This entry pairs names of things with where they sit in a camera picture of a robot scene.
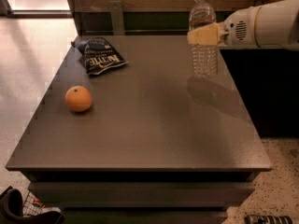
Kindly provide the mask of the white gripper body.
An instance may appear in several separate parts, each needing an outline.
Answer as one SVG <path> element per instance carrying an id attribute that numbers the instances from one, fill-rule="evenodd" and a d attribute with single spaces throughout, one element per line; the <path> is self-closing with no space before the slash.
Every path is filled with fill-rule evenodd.
<path id="1" fill-rule="evenodd" d="M 260 7 L 240 9 L 218 24 L 221 46 L 256 46 L 255 23 Z"/>

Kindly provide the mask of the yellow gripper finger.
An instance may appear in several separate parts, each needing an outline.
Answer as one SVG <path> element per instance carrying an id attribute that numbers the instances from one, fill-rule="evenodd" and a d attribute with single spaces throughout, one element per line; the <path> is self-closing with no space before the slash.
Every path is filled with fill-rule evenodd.
<path id="1" fill-rule="evenodd" d="M 219 26 L 214 22 L 191 30 L 187 40 L 190 45 L 216 46 L 220 43 Z"/>

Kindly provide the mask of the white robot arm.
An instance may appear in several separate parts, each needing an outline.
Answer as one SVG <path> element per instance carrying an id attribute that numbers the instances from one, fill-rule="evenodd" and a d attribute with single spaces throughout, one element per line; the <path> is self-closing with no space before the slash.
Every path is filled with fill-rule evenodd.
<path id="1" fill-rule="evenodd" d="M 299 50 L 299 0 L 240 9 L 223 22 L 189 31 L 190 45 Z"/>

